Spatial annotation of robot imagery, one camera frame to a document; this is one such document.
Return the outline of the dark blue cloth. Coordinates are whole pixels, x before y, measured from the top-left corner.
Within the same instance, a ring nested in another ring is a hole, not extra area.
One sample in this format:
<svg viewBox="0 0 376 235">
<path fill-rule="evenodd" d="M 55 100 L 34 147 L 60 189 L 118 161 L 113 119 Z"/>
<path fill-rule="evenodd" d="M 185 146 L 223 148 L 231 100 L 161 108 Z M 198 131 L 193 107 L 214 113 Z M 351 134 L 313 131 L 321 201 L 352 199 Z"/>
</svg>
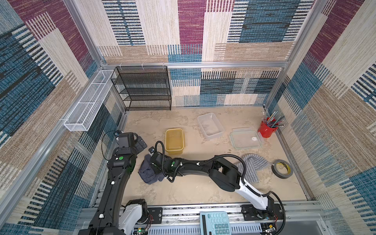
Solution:
<svg viewBox="0 0 376 235">
<path fill-rule="evenodd" d="M 138 171 L 141 179 L 149 185 L 161 182 L 165 178 L 162 170 L 150 160 L 151 156 L 146 155 Z"/>
</svg>

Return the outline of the yellow lunch box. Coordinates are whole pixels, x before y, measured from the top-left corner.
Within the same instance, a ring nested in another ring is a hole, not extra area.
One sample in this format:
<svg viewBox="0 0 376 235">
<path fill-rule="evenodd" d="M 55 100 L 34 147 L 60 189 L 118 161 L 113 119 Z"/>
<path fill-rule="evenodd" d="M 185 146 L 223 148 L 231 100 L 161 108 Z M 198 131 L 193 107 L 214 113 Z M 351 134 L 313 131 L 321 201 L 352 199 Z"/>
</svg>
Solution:
<svg viewBox="0 0 376 235">
<path fill-rule="evenodd" d="M 182 154 L 185 148 L 184 131 L 181 128 L 168 129 L 165 132 L 165 150 L 168 154 Z"/>
</svg>

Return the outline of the translucent white lunch box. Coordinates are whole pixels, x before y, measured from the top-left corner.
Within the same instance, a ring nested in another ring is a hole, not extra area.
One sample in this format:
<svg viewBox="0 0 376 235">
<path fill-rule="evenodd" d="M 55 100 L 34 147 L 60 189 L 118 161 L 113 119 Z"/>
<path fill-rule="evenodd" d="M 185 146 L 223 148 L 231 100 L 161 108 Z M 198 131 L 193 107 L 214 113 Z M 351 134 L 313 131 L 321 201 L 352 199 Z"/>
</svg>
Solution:
<svg viewBox="0 0 376 235">
<path fill-rule="evenodd" d="M 214 113 L 197 117 L 199 127 L 207 140 L 219 138 L 225 132 L 222 124 Z"/>
</svg>

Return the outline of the translucent lunch box lid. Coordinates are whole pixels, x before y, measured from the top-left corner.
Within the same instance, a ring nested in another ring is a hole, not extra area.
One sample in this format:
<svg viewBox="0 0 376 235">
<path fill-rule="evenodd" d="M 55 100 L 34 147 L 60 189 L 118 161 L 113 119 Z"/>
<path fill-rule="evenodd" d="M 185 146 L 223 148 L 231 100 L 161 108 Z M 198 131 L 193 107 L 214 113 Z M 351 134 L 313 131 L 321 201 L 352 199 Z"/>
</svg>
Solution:
<svg viewBox="0 0 376 235">
<path fill-rule="evenodd" d="M 229 136 L 232 146 L 237 150 L 260 148 L 264 143 L 261 133 L 250 127 L 235 128 Z"/>
</svg>

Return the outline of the grey striped cloth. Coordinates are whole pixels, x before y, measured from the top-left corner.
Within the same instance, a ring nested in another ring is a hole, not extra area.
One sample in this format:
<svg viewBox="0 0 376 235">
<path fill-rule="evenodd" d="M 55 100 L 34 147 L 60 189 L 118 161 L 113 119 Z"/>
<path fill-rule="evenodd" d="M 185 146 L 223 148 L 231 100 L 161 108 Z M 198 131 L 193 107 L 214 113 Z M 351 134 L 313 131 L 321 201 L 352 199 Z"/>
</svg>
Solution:
<svg viewBox="0 0 376 235">
<path fill-rule="evenodd" d="M 241 158 L 246 165 L 246 174 L 244 176 L 244 179 L 248 183 L 258 183 L 258 171 L 261 171 L 270 166 L 270 162 L 255 153 L 244 154 Z"/>
</svg>

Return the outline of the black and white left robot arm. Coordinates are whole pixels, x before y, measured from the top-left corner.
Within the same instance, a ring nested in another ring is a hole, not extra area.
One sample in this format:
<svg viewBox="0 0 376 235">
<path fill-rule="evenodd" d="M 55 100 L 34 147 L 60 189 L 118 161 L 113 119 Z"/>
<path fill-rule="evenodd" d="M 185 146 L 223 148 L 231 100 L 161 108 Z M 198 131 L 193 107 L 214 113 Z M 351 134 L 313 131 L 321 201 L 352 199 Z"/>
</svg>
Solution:
<svg viewBox="0 0 376 235">
<path fill-rule="evenodd" d="M 131 200 L 120 212 L 122 197 L 135 168 L 137 155 L 146 149 L 146 143 L 136 133 L 118 133 L 118 147 L 107 163 L 107 182 L 97 211 L 87 229 L 80 235 L 132 235 L 137 223 L 148 219 L 144 199 Z"/>
</svg>

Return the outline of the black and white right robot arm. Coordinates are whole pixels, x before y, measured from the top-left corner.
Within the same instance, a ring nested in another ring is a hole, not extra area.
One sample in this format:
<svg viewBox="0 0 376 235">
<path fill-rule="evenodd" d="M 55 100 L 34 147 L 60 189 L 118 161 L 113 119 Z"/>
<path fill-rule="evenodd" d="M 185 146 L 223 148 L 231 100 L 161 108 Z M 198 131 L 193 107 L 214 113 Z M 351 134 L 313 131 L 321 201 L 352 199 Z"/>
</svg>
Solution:
<svg viewBox="0 0 376 235">
<path fill-rule="evenodd" d="M 246 181 L 246 164 L 240 157 L 222 154 L 199 161 L 171 158 L 154 149 L 151 149 L 149 153 L 151 168 L 157 176 L 163 176 L 171 183 L 175 181 L 176 177 L 187 175 L 210 177 L 222 190 L 235 192 L 249 201 L 252 205 L 249 214 L 259 219 L 277 217 L 274 200 L 274 198 L 278 198 L 277 195 L 272 191 L 262 193 Z"/>
</svg>

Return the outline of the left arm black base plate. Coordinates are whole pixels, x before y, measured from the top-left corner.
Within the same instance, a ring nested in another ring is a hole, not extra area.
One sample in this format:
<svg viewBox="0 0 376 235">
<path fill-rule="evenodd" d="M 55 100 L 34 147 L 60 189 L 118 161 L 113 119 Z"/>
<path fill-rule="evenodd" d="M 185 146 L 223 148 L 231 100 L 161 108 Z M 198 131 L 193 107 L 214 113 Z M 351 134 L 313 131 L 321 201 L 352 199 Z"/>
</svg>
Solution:
<svg viewBox="0 0 376 235">
<path fill-rule="evenodd" d="M 146 225 L 161 224 L 163 217 L 163 208 L 162 207 L 149 207 L 147 210 L 147 221 Z"/>
</svg>

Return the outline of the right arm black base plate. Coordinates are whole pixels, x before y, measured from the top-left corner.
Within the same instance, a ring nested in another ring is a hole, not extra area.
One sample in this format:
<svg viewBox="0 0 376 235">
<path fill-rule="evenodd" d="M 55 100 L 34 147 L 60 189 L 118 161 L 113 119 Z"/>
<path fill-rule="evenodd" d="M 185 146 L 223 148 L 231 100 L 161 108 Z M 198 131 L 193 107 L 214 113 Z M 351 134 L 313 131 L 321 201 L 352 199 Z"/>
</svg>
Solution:
<svg viewBox="0 0 376 235">
<path fill-rule="evenodd" d="M 254 208 L 252 204 L 241 205 L 241 213 L 245 221 L 256 221 L 256 220 L 282 220 L 285 218 L 285 213 L 283 212 L 280 204 L 275 203 L 273 205 L 273 213 L 271 211 L 258 210 Z"/>
</svg>

